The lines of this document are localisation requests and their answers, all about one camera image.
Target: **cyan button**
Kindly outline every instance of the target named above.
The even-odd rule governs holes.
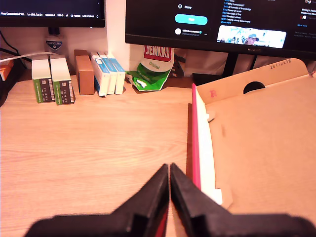
[[[193,24],[193,25],[206,25],[207,18],[205,16],[192,16],[185,14],[177,14],[175,17],[176,22],[185,23],[185,24]]]

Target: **video thumbnail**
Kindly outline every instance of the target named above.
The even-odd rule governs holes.
[[[217,42],[283,48],[286,32],[220,26]]]

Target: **green label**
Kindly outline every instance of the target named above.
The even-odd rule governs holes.
[[[54,92],[55,92],[55,99],[56,99],[56,103],[58,105],[62,105],[62,98],[61,98],[61,93],[60,93],[60,84],[59,81],[54,81]]]
[[[36,100],[38,103],[43,102],[43,97],[41,95],[41,88],[40,88],[40,80],[33,80],[34,83],[34,89],[35,89],[35,95],[36,95]]]
[[[162,89],[170,71],[153,72],[139,64],[136,72],[127,72],[127,74],[133,76],[133,82],[139,91],[153,91]]]

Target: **green and white box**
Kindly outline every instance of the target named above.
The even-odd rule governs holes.
[[[117,77],[118,72],[116,68],[113,66],[113,64],[110,62],[109,58],[104,53],[99,53],[99,56],[101,57],[103,63],[107,67],[108,71],[110,72],[110,82],[109,82],[109,88],[107,94],[113,95],[115,92],[115,86],[117,83]]]
[[[51,79],[48,56],[32,60],[32,79],[38,103],[54,102],[54,89]]]
[[[113,54],[108,53],[107,57],[118,72],[115,94],[123,94],[124,81],[125,81],[125,70],[122,68],[122,66],[119,64],[119,62],[115,59]]]
[[[65,58],[50,58],[51,75],[53,79],[56,103],[58,105],[75,102],[67,61]]]
[[[94,70],[94,87],[100,97],[106,96],[110,83],[110,72],[96,52],[91,53],[91,64]]]

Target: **jenkki logo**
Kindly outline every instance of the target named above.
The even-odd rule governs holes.
[[[145,45],[144,58],[169,62],[171,60],[171,48]]]

